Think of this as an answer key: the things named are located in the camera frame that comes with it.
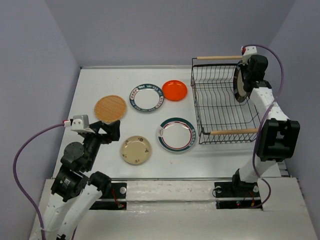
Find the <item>woven bamboo plate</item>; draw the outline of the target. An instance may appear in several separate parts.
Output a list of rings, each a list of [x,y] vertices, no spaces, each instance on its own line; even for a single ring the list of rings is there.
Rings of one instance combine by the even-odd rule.
[[[118,95],[102,97],[94,107],[95,116],[102,122],[112,123],[120,120],[126,113],[127,104]]]

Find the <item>dark rimmed ceramic plate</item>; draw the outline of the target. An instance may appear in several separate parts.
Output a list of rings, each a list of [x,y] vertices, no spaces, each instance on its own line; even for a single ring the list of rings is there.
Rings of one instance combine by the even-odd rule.
[[[252,74],[248,69],[248,65],[243,64],[243,61],[240,60],[237,63],[233,74],[233,94],[239,103],[250,98],[253,89],[251,86],[251,76]]]

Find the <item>cream patterned plate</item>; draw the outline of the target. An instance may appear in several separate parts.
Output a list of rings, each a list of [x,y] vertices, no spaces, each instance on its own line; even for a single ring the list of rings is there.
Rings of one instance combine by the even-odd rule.
[[[123,142],[120,154],[126,163],[141,165],[150,158],[152,146],[144,136],[134,135]]]

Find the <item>white plate blue lettered rim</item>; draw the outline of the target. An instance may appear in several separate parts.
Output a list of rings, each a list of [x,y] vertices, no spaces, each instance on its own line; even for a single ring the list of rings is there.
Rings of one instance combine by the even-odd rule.
[[[141,113],[150,113],[159,109],[165,100],[162,89],[151,83],[136,86],[129,95],[130,105]]]

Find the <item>white plate green red rim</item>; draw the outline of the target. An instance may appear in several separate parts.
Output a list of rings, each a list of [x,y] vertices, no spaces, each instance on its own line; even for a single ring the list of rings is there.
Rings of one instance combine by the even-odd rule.
[[[195,144],[196,136],[194,126],[181,117],[168,118],[157,129],[160,145],[172,153],[188,151]]]

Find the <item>orange plastic plate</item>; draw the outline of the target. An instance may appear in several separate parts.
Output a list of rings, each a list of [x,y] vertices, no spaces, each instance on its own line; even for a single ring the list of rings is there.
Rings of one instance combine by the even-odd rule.
[[[188,94],[187,86],[180,80],[169,80],[162,86],[164,97],[169,101],[181,101]]]

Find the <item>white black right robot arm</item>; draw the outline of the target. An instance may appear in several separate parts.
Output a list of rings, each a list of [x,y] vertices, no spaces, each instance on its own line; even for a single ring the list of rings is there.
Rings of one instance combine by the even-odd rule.
[[[128,105],[120,138],[98,155],[113,178],[228,178],[248,196],[263,173],[293,156],[300,124],[265,80],[268,59],[235,56],[184,69],[111,69],[110,92]]]

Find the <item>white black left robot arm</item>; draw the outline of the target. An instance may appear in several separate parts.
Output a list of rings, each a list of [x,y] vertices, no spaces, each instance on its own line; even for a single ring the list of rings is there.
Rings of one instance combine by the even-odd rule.
[[[112,180],[97,171],[90,176],[101,145],[120,139],[120,120],[112,123],[89,123],[87,115],[76,115],[63,122],[78,133],[83,142],[69,143],[60,159],[61,167],[54,179],[42,226],[32,240],[70,240],[81,218],[99,198],[110,194]]]

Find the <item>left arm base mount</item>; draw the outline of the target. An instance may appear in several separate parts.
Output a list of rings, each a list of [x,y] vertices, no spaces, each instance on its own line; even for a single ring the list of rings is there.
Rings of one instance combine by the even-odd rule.
[[[127,209],[126,196],[127,182],[112,182],[109,192],[96,200],[90,210],[124,211]]]

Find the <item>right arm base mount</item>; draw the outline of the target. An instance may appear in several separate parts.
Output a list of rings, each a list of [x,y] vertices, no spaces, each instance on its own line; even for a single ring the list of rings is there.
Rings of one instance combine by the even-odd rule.
[[[211,194],[216,199],[217,210],[248,209],[262,203],[256,183],[234,186],[231,181],[218,181]]]

